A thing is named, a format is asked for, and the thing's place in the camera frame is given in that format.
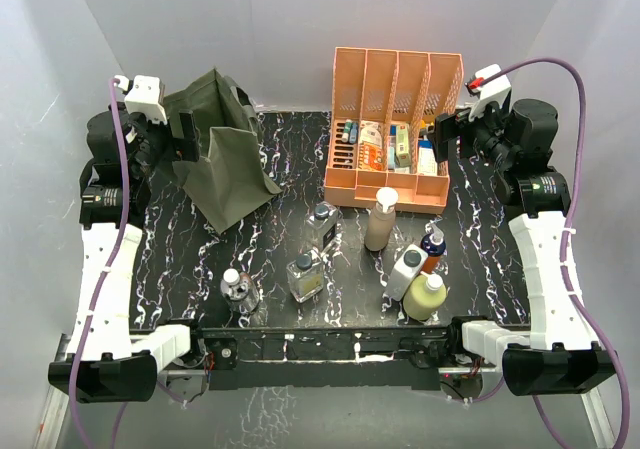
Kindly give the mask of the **olive green canvas bag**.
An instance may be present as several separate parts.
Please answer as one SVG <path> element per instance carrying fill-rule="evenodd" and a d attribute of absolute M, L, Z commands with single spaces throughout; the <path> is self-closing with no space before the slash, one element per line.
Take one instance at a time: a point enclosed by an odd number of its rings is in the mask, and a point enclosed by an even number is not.
<path fill-rule="evenodd" d="M 185 89 L 164 98 L 172 134 L 184 136 L 179 113 L 193 114 L 199 131 L 196 162 L 159 168 L 182 188 L 219 234 L 281 192 L 263 171 L 262 126 L 245 91 L 213 68 Z"/>

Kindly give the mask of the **small clear bottle white cap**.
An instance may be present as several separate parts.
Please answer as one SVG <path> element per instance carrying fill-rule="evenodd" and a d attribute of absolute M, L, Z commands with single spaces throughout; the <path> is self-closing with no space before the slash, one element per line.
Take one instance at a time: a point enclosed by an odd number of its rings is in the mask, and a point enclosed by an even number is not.
<path fill-rule="evenodd" d="M 246 272 L 234 268 L 224 271 L 220 292 L 234 313 L 251 314 L 260 302 L 259 291 L 252 278 Z"/>

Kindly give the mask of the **clear square bottle black label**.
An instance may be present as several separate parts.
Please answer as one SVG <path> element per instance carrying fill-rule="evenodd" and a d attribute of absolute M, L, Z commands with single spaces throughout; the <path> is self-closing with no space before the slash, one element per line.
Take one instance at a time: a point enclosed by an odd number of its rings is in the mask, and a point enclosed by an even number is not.
<path fill-rule="evenodd" d="M 317 204 L 305 218 L 305 247 L 321 260 L 332 252 L 338 232 L 338 209 L 324 201 Z"/>

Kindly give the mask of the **clear square bottle yellow liquid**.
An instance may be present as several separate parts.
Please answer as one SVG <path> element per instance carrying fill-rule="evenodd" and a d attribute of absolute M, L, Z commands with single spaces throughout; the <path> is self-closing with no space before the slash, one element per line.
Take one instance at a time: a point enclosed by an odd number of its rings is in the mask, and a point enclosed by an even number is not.
<path fill-rule="evenodd" d="M 298 303 L 304 303 L 325 287 L 324 265 L 315 250 L 301 252 L 286 266 L 289 289 Z"/>

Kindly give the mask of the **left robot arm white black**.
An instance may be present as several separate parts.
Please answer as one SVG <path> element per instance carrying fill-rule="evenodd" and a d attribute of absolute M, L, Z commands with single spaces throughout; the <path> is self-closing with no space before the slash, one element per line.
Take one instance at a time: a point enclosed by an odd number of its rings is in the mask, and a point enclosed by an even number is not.
<path fill-rule="evenodd" d="M 65 355 L 48 367 L 49 383 L 80 403 L 145 402 L 159 373 L 206 356 L 187 323 L 142 336 L 129 327 L 134 263 L 150 201 L 149 179 L 161 162 L 195 162 L 199 133 L 192 112 L 153 124 L 141 113 L 111 112 L 87 123 L 92 157 L 80 178 L 83 268 L 76 321 Z"/>

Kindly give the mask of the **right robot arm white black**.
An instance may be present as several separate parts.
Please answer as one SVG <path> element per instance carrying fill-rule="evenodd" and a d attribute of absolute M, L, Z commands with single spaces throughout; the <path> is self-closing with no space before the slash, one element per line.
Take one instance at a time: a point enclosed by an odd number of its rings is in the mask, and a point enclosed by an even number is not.
<path fill-rule="evenodd" d="M 493 191 L 511 216 L 530 304 L 528 332 L 481 316 L 454 318 L 446 354 L 460 366 L 483 358 L 516 396 L 583 394 L 615 373 L 611 356 L 573 304 L 578 289 L 566 287 L 562 277 L 575 264 L 561 246 L 568 238 L 568 184 L 549 164 L 557 131 L 552 105 L 522 99 L 491 102 L 479 117 L 469 109 L 441 114 L 429 135 L 439 162 L 458 141 L 461 157 L 479 155 L 492 164 Z"/>

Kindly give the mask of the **green white small box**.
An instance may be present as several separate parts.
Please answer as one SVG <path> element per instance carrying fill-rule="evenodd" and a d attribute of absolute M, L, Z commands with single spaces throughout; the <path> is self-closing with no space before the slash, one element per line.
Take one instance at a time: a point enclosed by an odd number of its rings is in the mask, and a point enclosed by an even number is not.
<path fill-rule="evenodd" d="M 390 125 L 388 170 L 405 174 L 411 172 L 410 126 L 407 123 Z"/>

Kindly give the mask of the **orange plastic file organizer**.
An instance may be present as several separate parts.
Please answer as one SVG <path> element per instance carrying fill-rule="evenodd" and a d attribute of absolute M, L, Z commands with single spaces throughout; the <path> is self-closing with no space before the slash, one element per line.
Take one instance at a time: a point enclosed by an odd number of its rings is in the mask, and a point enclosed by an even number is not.
<path fill-rule="evenodd" d="M 391 187 L 398 210 L 442 213 L 448 166 L 435 162 L 426 135 L 455 109 L 463 75 L 457 53 L 336 48 L 326 200 L 370 208 Z"/>

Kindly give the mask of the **red white snack packet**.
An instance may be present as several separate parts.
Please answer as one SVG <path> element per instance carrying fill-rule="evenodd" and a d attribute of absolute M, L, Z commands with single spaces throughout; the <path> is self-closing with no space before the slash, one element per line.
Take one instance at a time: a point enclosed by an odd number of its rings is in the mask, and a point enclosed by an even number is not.
<path fill-rule="evenodd" d="M 367 171 L 382 171 L 383 137 L 381 126 L 375 121 L 363 120 L 359 126 L 358 168 Z"/>

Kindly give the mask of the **small blue tubes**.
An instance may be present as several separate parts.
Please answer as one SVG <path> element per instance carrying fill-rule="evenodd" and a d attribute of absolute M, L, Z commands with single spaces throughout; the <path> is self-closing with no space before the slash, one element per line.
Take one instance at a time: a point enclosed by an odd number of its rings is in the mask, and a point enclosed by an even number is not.
<path fill-rule="evenodd" d="M 348 144 L 356 144 L 358 140 L 358 123 L 347 119 L 344 123 L 341 141 Z"/>

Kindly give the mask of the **brown pump bottle white top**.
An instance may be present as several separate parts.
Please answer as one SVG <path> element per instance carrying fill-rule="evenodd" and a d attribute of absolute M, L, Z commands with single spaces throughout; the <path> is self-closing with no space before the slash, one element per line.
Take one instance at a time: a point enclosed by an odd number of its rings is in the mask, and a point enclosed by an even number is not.
<path fill-rule="evenodd" d="M 387 246 L 395 225 L 398 198 L 397 191 L 391 187 L 382 187 L 377 191 L 364 237 L 364 245 L 369 251 L 381 251 Z"/>

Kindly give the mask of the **dark blue orange pump bottle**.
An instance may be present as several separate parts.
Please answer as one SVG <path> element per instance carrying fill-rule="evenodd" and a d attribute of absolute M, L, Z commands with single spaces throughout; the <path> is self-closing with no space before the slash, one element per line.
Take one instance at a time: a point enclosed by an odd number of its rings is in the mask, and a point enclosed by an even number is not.
<path fill-rule="evenodd" d="M 446 250 L 443 231 L 433 225 L 421 239 L 420 248 L 427 253 L 421 271 L 431 274 Z"/>

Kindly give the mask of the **white bottle grey cap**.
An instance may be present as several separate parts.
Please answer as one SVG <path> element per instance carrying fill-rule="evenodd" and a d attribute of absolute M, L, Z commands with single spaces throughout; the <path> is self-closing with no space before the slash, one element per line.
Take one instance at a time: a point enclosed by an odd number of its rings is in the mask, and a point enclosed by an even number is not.
<path fill-rule="evenodd" d="M 419 275 L 428 254 L 410 244 L 396 260 L 387 281 L 385 293 L 394 301 L 401 301 L 412 281 Z"/>

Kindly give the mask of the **pale yellow bottle white cap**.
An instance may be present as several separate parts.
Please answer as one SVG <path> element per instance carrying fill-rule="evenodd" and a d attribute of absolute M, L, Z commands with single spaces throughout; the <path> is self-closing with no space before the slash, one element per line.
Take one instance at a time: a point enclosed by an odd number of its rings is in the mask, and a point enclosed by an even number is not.
<path fill-rule="evenodd" d="M 402 305 L 409 318 L 426 321 L 440 308 L 446 297 L 447 289 L 440 275 L 420 273 L 410 284 Z"/>

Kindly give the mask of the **black front rail frame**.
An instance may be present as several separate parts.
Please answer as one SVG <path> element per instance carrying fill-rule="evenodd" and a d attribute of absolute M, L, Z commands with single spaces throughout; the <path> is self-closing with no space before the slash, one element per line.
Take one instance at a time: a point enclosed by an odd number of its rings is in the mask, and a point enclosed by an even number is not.
<path fill-rule="evenodd" d="M 444 327 L 215 328 L 196 334 L 203 354 L 165 381 L 201 377 L 208 390 L 259 387 L 405 387 L 437 391 L 455 377 L 494 374 L 458 361 Z"/>

